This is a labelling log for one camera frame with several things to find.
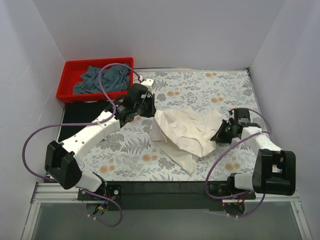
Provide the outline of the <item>cream white t shirt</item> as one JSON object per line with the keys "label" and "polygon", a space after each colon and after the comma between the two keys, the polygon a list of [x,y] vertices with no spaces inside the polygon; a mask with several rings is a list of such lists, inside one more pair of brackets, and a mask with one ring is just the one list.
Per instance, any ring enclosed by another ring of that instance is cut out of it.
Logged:
{"label": "cream white t shirt", "polygon": [[206,115],[196,113],[192,107],[157,110],[149,133],[153,142],[187,174],[192,175],[198,159],[217,148],[211,138],[227,117],[217,109]]}

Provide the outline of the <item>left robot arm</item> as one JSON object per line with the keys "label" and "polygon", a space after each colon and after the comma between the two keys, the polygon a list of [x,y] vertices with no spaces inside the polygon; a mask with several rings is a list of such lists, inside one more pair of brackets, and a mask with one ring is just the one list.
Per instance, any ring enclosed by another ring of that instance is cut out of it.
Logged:
{"label": "left robot arm", "polygon": [[115,100],[92,122],[62,142],[48,144],[45,156],[45,170],[65,190],[77,187],[89,191],[95,200],[101,200],[107,193],[107,182],[98,174],[80,169],[78,163],[99,142],[120,130],[136,116],[152,118],[156,113],[154,80],[145,79],[134,83],[123,97]]}

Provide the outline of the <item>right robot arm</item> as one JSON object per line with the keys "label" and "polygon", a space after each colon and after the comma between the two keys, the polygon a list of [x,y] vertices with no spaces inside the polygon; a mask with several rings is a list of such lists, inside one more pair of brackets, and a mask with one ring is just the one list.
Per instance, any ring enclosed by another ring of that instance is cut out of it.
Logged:
{"label": "right robot arm", "polygon": [[296,191],[296,155],[274,144],[268,137],[269,132],[251,121],[251,113],[249,108],[231,109],[230,118],[222,121],[211,138],[223,144],[238,138],[231,148],[247,143],[256,156],[252,173],[232,173],[219,183],[205,180],[205,192],[214,200],[237,199],[252,192],[292,196]]}

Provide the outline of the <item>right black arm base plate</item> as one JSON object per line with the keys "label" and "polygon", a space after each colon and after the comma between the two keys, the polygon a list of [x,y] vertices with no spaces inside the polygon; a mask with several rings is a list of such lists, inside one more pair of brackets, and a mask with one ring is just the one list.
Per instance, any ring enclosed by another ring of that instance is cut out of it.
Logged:
{"label": "right black arm base plate", "polygon": [[249,192],[247,190],[246,195],[236,196],[236,197],[230,197],[231,195],[236,195],[242,192],[246,192],[246,190],[243,189],[228,189],[227,185],[224,183],[209,183],[207,185],[208,192],[216,197],[224,197],[226,200],[243,200],[245,197],[246,200],[255,200],[256,194],[254,192]]}

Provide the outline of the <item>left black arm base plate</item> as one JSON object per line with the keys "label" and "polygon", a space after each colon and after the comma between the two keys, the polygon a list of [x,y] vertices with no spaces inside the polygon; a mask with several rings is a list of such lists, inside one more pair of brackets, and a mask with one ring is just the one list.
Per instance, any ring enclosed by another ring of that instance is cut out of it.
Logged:
{"label": "left black arm base plate", "polygon": [[[122,186],[120,184],[109,184],[107,186],[100,187],[96,192],[94,192],[94,194],[110,198],[114,201],[118,201],[121,199]],[[79,190],[77,195],[77,200],[78,201],[101,201],[102,198],[92,196],[91,194],[88,194],[83,190]]]}

